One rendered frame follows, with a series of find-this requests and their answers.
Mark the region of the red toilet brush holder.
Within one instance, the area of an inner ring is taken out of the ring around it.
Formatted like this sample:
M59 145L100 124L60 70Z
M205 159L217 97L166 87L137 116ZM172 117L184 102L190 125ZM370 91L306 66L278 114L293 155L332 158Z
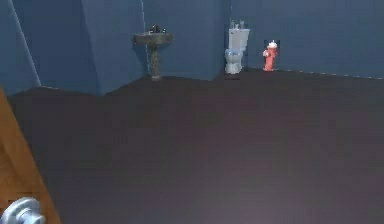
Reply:
M275 58L278 54L278 45L272 40L267 48L263 51L263 57L265 58L265 65L263 70L266 72L272 72L274 70Z

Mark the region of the brown wooden room door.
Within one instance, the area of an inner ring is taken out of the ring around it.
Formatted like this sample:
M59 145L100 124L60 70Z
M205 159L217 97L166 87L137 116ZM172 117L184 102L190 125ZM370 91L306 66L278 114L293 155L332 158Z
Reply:
M34 197L47 224L62 224L32 152L0 87L0 216L12 202Z

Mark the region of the dark stone pedestal sink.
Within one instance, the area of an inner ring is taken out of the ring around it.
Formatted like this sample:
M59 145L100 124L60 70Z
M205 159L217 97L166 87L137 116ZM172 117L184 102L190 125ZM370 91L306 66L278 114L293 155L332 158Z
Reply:
M158 48L162 45L171 44L174 40L172 33L139 33L133 35L135 44L145 45L149 50L150 75L153 81L161 79L160 54Z

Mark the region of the silver round door knob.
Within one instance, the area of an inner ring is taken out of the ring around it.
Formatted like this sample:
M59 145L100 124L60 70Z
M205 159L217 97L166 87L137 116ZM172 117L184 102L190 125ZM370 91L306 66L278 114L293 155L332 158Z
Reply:
M45 224L40 202L33 197L22 197L12 202L0 216L0 224Z

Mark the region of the white toilet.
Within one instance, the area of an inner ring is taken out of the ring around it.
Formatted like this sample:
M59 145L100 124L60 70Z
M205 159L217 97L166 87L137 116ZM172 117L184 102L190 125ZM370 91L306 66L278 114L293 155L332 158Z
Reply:
M247 48L250 30L233 28L229 30L228 48L225 50L225 72L237 74L242 70L243 53Z

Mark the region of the black sink faucet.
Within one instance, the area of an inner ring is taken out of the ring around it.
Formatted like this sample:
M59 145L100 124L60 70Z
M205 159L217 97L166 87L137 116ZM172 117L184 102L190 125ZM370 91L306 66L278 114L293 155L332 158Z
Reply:
M158 24L153 24L149 29L148 33L153 34L153 33L166 33L167 30L165 28L161 28Z

